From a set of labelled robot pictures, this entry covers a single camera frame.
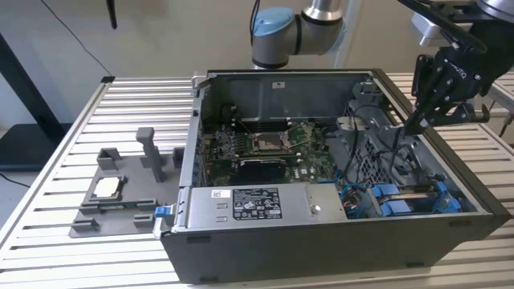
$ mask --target power supply label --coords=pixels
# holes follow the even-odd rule
[[[278,188],[233,190],[234,219],[238,221],[282,219]]]

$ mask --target wire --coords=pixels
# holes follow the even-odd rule
[[[489,106],[489,111],[492,111],[493,107],[496,106],[497,101],[492,102],[492,105]]]
[[[351,162],[354,161],[354,158],[355,158],[357,147],[358,147],[358,139],[359,139],[359,130],[358,130],[357,121],[355,121],[355,118],[358,116],[355,114],[357,114],[358,110],[361,108],[363,108],[363,107],[374,107],[374,108],[378,108],[383,112],[382,108],[379,106],[377,106],[377,105],[373,105],[373,104],[363,104],[351,112],[351,118],[354,119],[354,143],[351,145],[350,159],[349,159],[349,161],[346,163],[346,167],[345,167],[345,170],[343,170],[345,181],[349,184],[357,183],[358,179],[359,179],[359,171],[358,171],[357,172],[357,180],[355,180],[355,182],[351,182],[349,177],[347,177],[347,171],[350,170]]]
[[[341,195],[339,195],[339,198],[341,198],[341,199],[345,198],[345,195],[346,195],[346,192],[347,192],[349,188],[351,188],[351,187],[359,187],[359,186],[361,186],[361,184],[357,184],[357,183],[349,184],[349,185],[343,188],[343,190],[342,190],[342,192],[341,192]]]
[[[358,147],[358,142],[359,142],[359,130],[357,128],[355,113],[353,113],[353,115],[354,115],[354,117],[353,117],[353,119],[354,119],[354,143],[351,144],[350,159],[346,163],[345,170],[343,170],[343,178],[349,184],[355,183],[355,182],[350,181],[350,179],[347,177],[347,171],[350,170],[351,162],[354,161],[354,158],[355,158],[357,147]]]
[[[258,19],[261,0],[255,0],[254,8],[251,10],[250,16],[250,44],[254,45],[254,29],[255,29],[255,21]]]
[[[56,13],[54,12],[52,8],[50,8],[47,2],[44,0],[39,0],[42,1],[43,5],[47,6],[47,9],[50,10],[50,12],[52,13],[54,17],[59,20],[59,22],[62,22],[64,28],[70,31],[70,33],[72,34],[72,36],[75,37],[75,39],[78,40],[82,48],[84,49],[84,51],[90,54],[90,56],[96,60],[96,63],[102,66],[102,68],[106,70],[107,74],[110,76],[112,76],[111,74],[111,71],[106,68],[106,66],[103,65],[103,63],[98,60],[98,58],[95,57],[95,55],[88,51],[88,49],[86,48],[86,45],[83,44],[83,42],[80,41],[79,37],[75,35],[74,31],[70,29],[70,27],[64,24],[63,20],[59,18],[59,16],[56,15]]]
[[[409,144],[401,144],[393,151],[393,155],[391,155],[391,160],[390,160],[390,164],[389,164],[389,175],[390,176],[394,176],[393,175],[393,166],[394,166],[394,159],[397,158],[398,156],[398,153],[401,152],[402,149],[407,149],[409,150],[409,153],[411,154],[413,153],[413,148],[410,147]],[[410,164],[410,168],[413,169],[414,171],[414,167],[413,167],[413,164],[407,161],[407,163]],[[401,185],[403,185],[402,181],[399,181],[399,179],[394,178],[397,180],[397,182],[399,182]]]
[[[10,179],[3,173],[0,173],[0,176],[2,176],[8,182],[12,182],[14,184],[22,185],[22,186],[24,186],[26,188],[30,188],[30,187],[31,187],[30,185],[26,185],[26,184],[22,183],[22,182],[14,181],[14,180]]]
[[[355,110],[354,110],[354,117],[359,117],[357,115],[357,112],[361,108],[363,107],[374,107],[377,108],[383,114],[386,114],[386,112],[383,111],[382,107],[379,107],[378,105],[374,105],[374,104],[365,104],[365,105],[361,105]],[[385,142],[385,140],[382,139],[381,137],[381,131],[377,132],[377,139],[378,141],[382,143],[382,145],[390,150],[393,151],[393,147]]]
[[[505,124],[502,127],[501,127],[501,131],[500,131],[500,137],[502,137],[504,136],[504,134],[505,134],[505,131],[508,130],[508,124]]]

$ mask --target white wall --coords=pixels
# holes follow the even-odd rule
[[[191,76],[207,69],[250,68],[253,0],[118,0],[118,30],[111,29],[104,0],[47,3],[116,76]],[[263,0],[262,8],[301,11],[307,3]],[[72,122],[106,72],[38,0],[0,0],[0,7],[0,32],[58,119]],[[333,64],[333,55],[290,61],[293,68]],[[34,122],[24,111],[10,98],[0,106],[0,127]]]
[[[434,48],[418,45],[410,28],[413,11],[397,0],[363,0],[347,56],[347,68],[382,68],[386,72],[413,72],[418,54]]]

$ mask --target metal table surface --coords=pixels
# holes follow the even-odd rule
[[[390,75],[405,93],[413,75]],[[187,288],[151,234],[72,239],[70,224],[96,170],[100,148],[142,154],[139,126],[154,126],[162,152],[183,146],[188,78],[116,79],[100,85],[32,188],[0,231],[0,288]],[[514,213],[514,151],[484,125],[439,133]],[[514,221],[464,243],[429,269],[257,281],[210,288],[514,288]]]

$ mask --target black case exterior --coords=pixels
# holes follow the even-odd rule
[[[411,113],[409,100],[381,70],[278,72],[287,71],[373,71],[402,109]],[[222,72],[254,70],[210,71]],[[433,129],[425,137],[490,215],[166,232],[160,241],[180,281],[202,284],[430,267],[461,243],[485,238],[512,215]]]

